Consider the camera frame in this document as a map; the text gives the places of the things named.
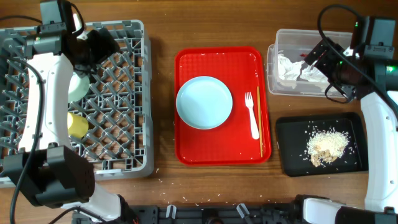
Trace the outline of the pale green bowl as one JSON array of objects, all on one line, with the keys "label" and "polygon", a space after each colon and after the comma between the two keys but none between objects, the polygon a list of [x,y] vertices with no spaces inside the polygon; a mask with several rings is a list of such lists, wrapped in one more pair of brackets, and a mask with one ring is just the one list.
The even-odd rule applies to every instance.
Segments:
[{"label": "pale green bowl", "polygon": [[90,79],[88,76],[80,78],[77,73],[73,73],[68,89],[68,103],[81,100],[90,89]]}]

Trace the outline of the white paper napkin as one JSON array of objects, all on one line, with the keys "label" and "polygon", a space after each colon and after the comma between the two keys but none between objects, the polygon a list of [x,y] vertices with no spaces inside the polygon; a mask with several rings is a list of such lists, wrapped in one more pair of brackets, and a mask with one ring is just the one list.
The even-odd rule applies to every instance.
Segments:
[{"label": "white paper napkin", "polygon": [[308,65],[303,60],[292,62],[283,54],[282,50],[278,52],[277,59],[278,76],[282,80],[327,83],[327,77],[315,67],[314,63]]}]

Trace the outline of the yellow plastic cup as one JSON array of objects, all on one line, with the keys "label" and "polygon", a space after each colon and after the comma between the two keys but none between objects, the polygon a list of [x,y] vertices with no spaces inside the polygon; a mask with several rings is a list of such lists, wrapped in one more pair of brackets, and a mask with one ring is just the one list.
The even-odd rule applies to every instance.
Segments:
[{"label": "yellow plastic cup", "polygon": [[75,138],[83,138],[88,132],[88,121],[77,114],[67,113],[68,135]]}]

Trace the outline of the white plastic fork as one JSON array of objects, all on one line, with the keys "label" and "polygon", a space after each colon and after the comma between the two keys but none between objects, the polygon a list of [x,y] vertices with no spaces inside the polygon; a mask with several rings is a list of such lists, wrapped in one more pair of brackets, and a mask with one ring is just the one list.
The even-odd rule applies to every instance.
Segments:
[{"label": "white plastic fork", "polygon": [[257,127],[256,118],[254,115],[254,102],[251,92],[245,92],[245,105],[249,111],[249,120],[251,128],[251,136],[253,139],[259,139],[259,129]]}]

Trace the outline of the large light blue plate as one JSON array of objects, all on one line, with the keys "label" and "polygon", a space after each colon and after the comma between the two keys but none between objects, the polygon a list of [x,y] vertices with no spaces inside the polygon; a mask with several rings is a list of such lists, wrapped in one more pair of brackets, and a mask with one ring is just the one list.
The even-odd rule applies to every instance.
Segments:
[{"label": "large light blue plate", "polygon": [[222,125],[233,109],[233,97],[219,79],[200,76],[185,82],[177,92],[175,107],[181,120],[195,129]]}]

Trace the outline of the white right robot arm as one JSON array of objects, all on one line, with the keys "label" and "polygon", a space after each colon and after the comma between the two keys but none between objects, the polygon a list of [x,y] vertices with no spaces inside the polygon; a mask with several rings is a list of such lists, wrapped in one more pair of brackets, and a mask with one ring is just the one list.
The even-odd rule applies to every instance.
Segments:
[{"label": "white right robot arm", "polygon": [[306,223],[397,223],[397,61],[383,45],[346,57],[329,38],[307,55],[347,99],[361,103],[368,137],[368,189],[363,210],[327,198],[302,197]]}]

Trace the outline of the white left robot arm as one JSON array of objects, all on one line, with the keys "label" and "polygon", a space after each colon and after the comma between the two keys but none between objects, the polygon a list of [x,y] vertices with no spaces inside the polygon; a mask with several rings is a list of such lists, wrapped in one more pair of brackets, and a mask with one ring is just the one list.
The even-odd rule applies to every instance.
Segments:
[{"label": "white left robot arm", "polygon": [[40,32],[25,42],[29,96],[21,153],[7,156],[4,173],[35,207],[78,211],[100,223],[138,223],[125,199],[95,182],[93,166],[73,152],[67,113],[68,89],[76,65],[103,62],[119,50],[107,29],[85,40],[74,30]]}]

